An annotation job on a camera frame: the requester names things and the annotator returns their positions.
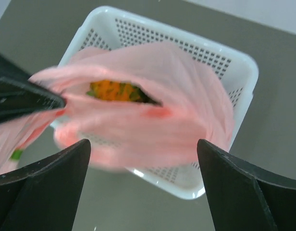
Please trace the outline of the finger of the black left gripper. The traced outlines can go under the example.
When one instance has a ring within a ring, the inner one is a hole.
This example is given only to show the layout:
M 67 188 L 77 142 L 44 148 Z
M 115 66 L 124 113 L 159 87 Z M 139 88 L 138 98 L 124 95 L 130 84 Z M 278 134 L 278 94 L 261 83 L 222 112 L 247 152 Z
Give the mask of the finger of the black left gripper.
M 66 106 L 63 97 L 28 81 L 29 77 L 27 72 L 0 54 L 0 124 Z

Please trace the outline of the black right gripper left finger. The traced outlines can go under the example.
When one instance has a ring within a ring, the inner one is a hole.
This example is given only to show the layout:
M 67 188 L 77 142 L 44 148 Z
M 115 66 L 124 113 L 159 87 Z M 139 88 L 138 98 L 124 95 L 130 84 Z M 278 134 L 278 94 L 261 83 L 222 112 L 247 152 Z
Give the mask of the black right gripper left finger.
M 0 175 L 0 231 L 70 231 L 84 185 L 91 144 L 83 139 Z

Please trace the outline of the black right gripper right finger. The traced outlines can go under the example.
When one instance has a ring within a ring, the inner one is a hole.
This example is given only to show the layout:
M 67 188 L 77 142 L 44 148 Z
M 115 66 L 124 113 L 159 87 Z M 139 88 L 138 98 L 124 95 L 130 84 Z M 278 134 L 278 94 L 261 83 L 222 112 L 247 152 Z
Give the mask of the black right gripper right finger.
M 217 231 L 296 231 L 296 180 L 197 143 L 204 187 Z

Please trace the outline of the orange toy pineapple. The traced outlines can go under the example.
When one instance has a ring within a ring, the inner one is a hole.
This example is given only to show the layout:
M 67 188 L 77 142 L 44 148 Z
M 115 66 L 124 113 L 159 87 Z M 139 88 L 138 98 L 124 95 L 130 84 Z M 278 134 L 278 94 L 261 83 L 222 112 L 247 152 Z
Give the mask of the orange toy pineapple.
M 140 87 L 131 83 L 110 80 L 91 82 L 90 90 L 86 94 L 103 101 L 149 103 L 153 105 L 161 105 L 160 102 L 145 94 Z

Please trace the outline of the pink plastic bag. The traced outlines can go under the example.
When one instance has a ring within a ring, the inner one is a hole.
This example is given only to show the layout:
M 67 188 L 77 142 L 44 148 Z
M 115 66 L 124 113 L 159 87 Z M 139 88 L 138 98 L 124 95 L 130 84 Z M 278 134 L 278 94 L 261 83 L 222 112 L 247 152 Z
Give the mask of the pink plastic bag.
M 100 80 L 131 83 L 161 105 L 102 101 L 86 93 Z M 32 75 L 66 99 L 63 109 L 38 112 L 0 124 L 0 174 L 14 170 L 10 157 L 25 149 L 57 118 L 54 140 L 66 148 L 87 135 L 90 163 L 107 168 L 172 167 L 195 162 L 206 139 L 229 150 L 234 128 L 231 100 L 217 76 L 170 42 L 105 51 L 87 47 L 68 64 Z

